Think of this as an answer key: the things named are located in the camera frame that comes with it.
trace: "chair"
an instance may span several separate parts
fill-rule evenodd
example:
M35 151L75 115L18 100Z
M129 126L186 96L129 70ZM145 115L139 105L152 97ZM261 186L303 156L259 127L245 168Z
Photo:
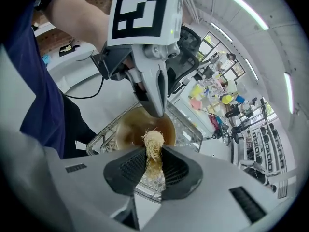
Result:
M168 97L186 86L184 83L180 84L180 80L199 66L196 54L201 45L201 38L194 31L182 26L177 45L180 54L175 58L167 59L165 62L168 74Z
M257 162L258 164L262 164L263 158L262 158L261 156L256 157L256 162Z

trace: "wire rack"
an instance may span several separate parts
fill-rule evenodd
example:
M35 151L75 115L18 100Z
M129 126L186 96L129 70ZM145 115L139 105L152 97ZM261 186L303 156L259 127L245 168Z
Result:
M115 133L118 121L131 109L141 106L136 102L126 109L116 119L101 130L96 137L87 145L87 154L95 155L94 147L99 154L118 150L115 143ZM203 136L202 133L170 102L167 103L166 114L170 117L176 130L175 146L186 147L188 150L199 152ZM161 192L165 190L165 178L163 172L156 179L151 179L143 175L140 183L135 188L135 193L153 202L161 201Z

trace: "bowl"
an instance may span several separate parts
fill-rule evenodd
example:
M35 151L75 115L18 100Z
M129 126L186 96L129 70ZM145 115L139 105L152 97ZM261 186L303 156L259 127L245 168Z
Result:
M146 130L161 132L164 144L175 145L175 126L167 114L156 118L149 115L143 107L136 107L123 115L118 122L115 134L117 148L127 149L134 145L144 145L142 136Z

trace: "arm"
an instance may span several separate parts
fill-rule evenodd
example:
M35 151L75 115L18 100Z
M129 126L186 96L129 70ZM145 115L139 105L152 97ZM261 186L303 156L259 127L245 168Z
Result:
M107 40L109 16L85 0L52 0L44 11L58 29L93 44L100 52Z

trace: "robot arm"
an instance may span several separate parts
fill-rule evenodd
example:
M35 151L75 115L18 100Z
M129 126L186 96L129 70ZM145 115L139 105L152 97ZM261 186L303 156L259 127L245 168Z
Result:
M105 79L128 79L148 113L162 117L168 80L165 60L180 52L182 0L113 0L108 40L92 60ZM131 56L135 68L122 62ZM137 83L142 82L145 90Z

